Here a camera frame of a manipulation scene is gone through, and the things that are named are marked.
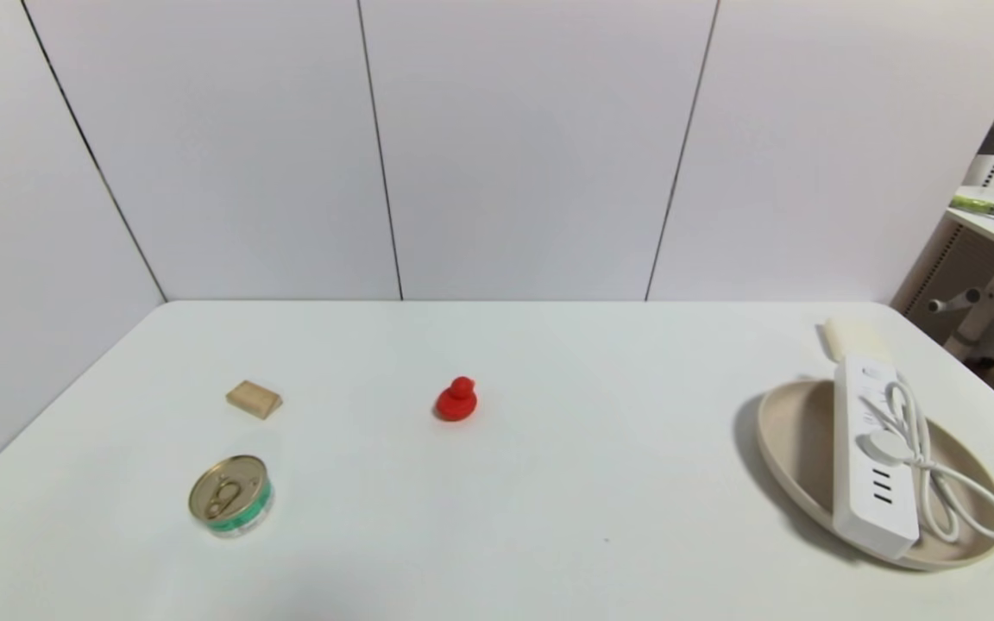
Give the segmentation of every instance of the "tin can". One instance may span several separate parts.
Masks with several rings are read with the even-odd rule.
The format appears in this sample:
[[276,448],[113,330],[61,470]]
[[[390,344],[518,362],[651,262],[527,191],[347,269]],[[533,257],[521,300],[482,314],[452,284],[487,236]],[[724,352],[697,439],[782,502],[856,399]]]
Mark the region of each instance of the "tin can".
[[217,537],[240,537],[263,522],[274,499],[266,465],[252,455],[237,455],[198,477],[190,491],[190,514]]

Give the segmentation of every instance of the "white wall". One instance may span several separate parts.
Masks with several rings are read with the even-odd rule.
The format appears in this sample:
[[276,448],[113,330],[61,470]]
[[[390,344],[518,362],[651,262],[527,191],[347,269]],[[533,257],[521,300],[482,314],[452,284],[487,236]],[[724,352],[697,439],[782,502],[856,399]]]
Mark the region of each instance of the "white wall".
[[406,299],[642,299],[714,0],[362,10]]
[[994,118],[994,3],[722,0],[651,299],[888,302]]
[[0,0],[0,449],[159,302],[21,5]]
[[355,0],[40,0],[169,298],[398,298]]

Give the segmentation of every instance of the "socket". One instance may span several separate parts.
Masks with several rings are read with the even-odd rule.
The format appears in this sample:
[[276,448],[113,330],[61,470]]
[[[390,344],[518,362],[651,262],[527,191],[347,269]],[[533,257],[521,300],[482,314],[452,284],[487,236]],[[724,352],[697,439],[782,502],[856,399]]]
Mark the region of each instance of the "socket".
[[903,557],[919,540],[915,472],[886,465],[866,453],[863,441],[892,420],[884,389],[898,374],[889,363],[846,354],[835,371],[835,533],[884,557]]

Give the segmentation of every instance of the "red rubber duck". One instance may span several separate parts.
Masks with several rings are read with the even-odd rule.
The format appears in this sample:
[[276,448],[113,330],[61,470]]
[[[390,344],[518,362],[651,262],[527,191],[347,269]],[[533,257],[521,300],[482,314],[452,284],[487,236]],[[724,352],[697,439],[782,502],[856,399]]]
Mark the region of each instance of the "red rubber duck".
[[435,411],[445,421],[456,422],[470,416],[478,406],[478,396],[474,394],[474,381],[469,377],[458,377],[450,382],[450,388],[439,393]]

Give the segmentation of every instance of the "round tray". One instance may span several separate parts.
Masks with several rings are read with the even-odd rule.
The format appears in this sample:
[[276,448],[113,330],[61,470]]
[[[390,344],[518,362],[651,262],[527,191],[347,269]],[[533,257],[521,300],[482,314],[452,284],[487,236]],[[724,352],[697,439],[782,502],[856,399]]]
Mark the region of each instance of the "round tray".
[[[774,479],[794,503],[832,533],[834,398],[832,381],[797,381],[779,386],[762,398],[757,425],[758,448]],[[977,457],[934,421],[929,424],[931,456],[970,476],[994,494],[994,482]],[[969,508],[972,516],[994,530],[994,508],[963,485],[955,484],[952,488],[954,496]],[[919,476],[916,476],[916,498],[918,490]],[[933,494],[931,503],[934,503],[935,516],[939,516],[944,525],[946,515]],[[946,543],[934,537],[928,528],[920,526],[919,542],[903,558],[892,561],[865,548],[859,549],[892,565],[940,571],[970,565],[993,553],[994,539],[962,524],[958,541]]]

